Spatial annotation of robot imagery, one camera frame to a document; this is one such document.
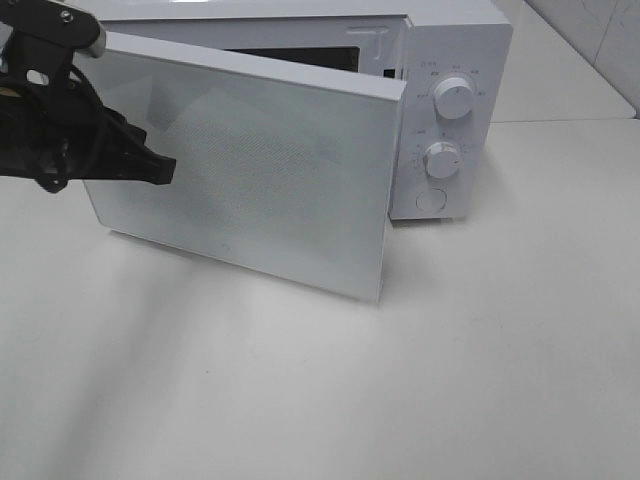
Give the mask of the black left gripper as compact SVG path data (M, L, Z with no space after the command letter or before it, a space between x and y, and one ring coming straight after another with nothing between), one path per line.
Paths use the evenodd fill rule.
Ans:
M104 107L74 64L106 50L90 12L62 1L2 1L11 28L1 50L1 174L32 180L169 185L176 160L150 150L147 132Z

